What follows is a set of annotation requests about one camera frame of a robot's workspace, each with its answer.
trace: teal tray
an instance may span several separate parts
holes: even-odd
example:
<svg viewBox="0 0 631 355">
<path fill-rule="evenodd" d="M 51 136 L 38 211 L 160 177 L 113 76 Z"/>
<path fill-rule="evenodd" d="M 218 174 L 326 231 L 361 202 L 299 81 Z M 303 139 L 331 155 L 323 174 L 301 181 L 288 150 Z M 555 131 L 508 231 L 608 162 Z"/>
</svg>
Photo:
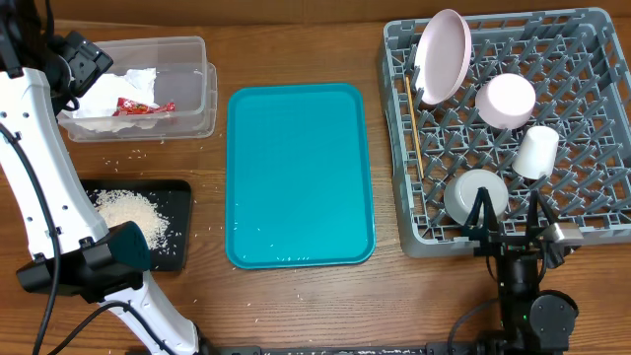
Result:
<svg viewBox="0 0 631 355">
<path fill-rule="evenodd" d="M 244 269 L 352 264 L 375 249 L 362 95 L 248 88 L 228 104 L 226 254 Z"/>
</svg>

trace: gray dish rack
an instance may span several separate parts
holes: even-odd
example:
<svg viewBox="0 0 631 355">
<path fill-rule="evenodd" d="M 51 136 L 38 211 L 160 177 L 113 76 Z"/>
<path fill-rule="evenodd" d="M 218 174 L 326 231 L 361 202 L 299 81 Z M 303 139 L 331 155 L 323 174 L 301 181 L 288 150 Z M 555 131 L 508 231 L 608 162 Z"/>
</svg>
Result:
<svg viewBox="0 0 631 355">
<path fill-rule="evenodd" d="M 411 63 L 430 19 L 393 21 L 384 28 L 378 72 L 403 251 L 412 257 L 471 253 L 476 242 L 461 236 L 442 200 L 447 183 L 471 169 L 494 172 L 506 183 L 503 227 L 509 235 L 525 230 L 527 198 L 539 189 L 561 220 L 581 227 L 588 244 L 631 242 L 631 132 L 625 112 L 631 107 L 631 76 L 608 14 L 589 8 L 465 19 L 473 50 L 464 83 L 438 106 L 421 106 L 422 93 L 414 99 L 422 180 L 404 75 L 418 75 Z M 534 85 L 537 103 L 523 128 L 491 128 L 474 107 L 477 90 L 501 73 L 522 75 Z M 533 125 L 553 127 L 561 137 L 554 173 L 537 181 L 511 168 L 524 128 Z"/>
</svg>

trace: wooden chopstick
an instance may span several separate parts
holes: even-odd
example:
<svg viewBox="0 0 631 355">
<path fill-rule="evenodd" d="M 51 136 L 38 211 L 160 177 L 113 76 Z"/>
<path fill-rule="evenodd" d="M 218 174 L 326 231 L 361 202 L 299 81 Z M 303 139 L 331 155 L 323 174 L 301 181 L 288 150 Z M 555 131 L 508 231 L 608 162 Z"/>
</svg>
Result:
<svg viewBox="0 0 631 355">
<path fill-rule="evenodd" d="M 405 76 L 405 89 L 407 90 L 407 106 L 412 119 L 412 130 L 414 131 L 414 150 L 416 151 L 416 159 L 418 166 L 421 168 L 421 179 L 425 178 L 423 174 L 423 160 L 421 159 L 421 146 L 418 142 L 418 130 L 416 129 L 416 117 L 414 117 L 414 103 L 412 102 L 412 90 L 410 89 L 410 78 Z"/>
</svg>

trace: table surface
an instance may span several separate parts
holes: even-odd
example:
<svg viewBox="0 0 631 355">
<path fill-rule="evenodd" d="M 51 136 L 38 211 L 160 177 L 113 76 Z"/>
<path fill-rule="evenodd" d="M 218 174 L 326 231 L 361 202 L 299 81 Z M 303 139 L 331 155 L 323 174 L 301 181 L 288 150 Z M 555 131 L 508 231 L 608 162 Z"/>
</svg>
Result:
<svg viewBox="0 0 631 355">
<path fill-rule="evenodd" d="M 631 20 L 615 19 L 631 53 Z M 215 133 L 206 139 L 103 144 L 68 143 L 80 178 L 179 178 L 192 186 L 188 262 L 180 273 L 154 275 L 175 307 L 217 345 L 419 345 L 447 338 L 458 317 L 496 296 L 483 259 L 413 259 L 403 254 L 391 190 L 386 121 L 376 58 L 383 23 L 329 26 L 255 26 L 84 31 L 91 40 L 202 36 L 219 76 Z M 224 252 L 226 112 L 243 87 L 347 82 L 364 97 L 375 204 L 377 248 L 365 263 L 266 271 L 235 269 Z M 128 160 L 140 149 L 146 158 Z M 120 161 L 118 172 L 104 158 Z M 3 354 L 32 350 L 46 296 L 22 290 L 15 271 L 27 263 L 27 238 L 18 205 L 0 179 L 0 343 Z M 581 315 L 571 338 L 574 354 L 628 354 L 631 350 L 631 246 L 583 248 L 546 274 L 543 288 L 563 291 Z M 57 299 L 44 350 L 59 343 L 95 305 L 80 297 Z M 456 338 L 497 328 L 497 311 L 477 316 Z M 116 317 L 94 320 L 67 354 L 123 353 L 141 343 Z"/>
</svg>

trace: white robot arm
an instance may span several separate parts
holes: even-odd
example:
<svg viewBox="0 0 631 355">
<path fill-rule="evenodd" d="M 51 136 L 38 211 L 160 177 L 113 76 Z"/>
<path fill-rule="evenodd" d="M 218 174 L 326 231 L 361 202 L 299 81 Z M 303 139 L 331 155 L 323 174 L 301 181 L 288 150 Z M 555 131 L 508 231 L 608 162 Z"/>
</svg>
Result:
<svg viewBox="0 0 631 355">
<path fill-rule="evenodd" d="M 0 0 L 0 11 L 6 11 L 6 3 Z M 14 10 L 24 11 L 24 7 L 20 8 L 23 4 L 11 3 Z M 24 24 L 18 25 L 28 30 Z M 9 29 L 8 24 L 0 24 L 0 124 L 5 132 L 5 138 L 0 141 L 0 164 L 20 206 L 29 238 L 29 253 L 34 260 L 18 271 L 23 287 L 29 292 L 49 293 L 54 281 L 53 260 L 60 258 L 63 287 L 59 293 L 80 294 L 86 301 L 102 306 L 116 301 L 129 305 L 142 321 L 121 307 L 109 310 L 129 326 L 152 354 L 209 353 L 209 344 L 196 326 L 179 314 L 148 271 L 149 252 L 137 226 L 129 223 L 110 230 L 92 206 L 57 127 L 57 107 L 53 108 L 48 80 L 50 73 L 44 73 L 40 67 L 33 68 L 35 65 L 24 65 L 32 61 L 21 57 L 20 47 L 11 43 Z M 94 48 L 93 44 L 83 41 L 77 52 L 83 50 L 83 54 L 89 56 L 90 49 L 95 53 Z M 77 63 L 64 60 L 64 65 L 71 70 L 73 64 Z M 30 161 L 58 236 L 47 227 L 32 184 L 33 177 L 18 156 L 16 144 Z M 58 238 L 59 255 L 53 250 L 53 238 Z M 159 342 L 150 336 L 146 326 Z"/>
</svg>

